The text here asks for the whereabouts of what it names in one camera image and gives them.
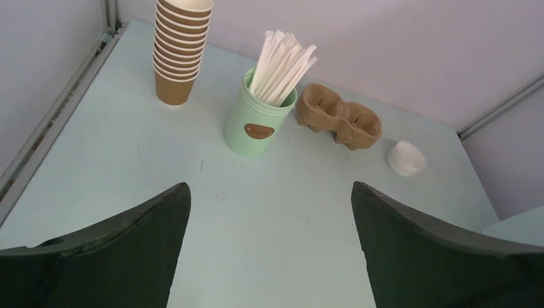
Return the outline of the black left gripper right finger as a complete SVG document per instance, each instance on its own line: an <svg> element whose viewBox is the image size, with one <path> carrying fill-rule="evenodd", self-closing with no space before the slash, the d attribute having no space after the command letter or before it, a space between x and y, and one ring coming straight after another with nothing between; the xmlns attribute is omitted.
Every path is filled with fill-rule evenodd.
<svg viewBox="0 0 544 308"><path fill-rule="evenodd" d="M377 307L542 307L543 248L457 227L355 182Z"/></svg>

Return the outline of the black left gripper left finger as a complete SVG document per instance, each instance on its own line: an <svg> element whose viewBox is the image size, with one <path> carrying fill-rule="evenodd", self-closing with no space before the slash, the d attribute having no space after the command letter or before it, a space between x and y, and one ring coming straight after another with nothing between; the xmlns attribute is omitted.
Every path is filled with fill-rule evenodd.
<svg viewBox="0 0 544 308"><path fill-rule="evenodd" d="M190 211L179 183L89 227L1 250L1 306L165 307Z"/></svg>

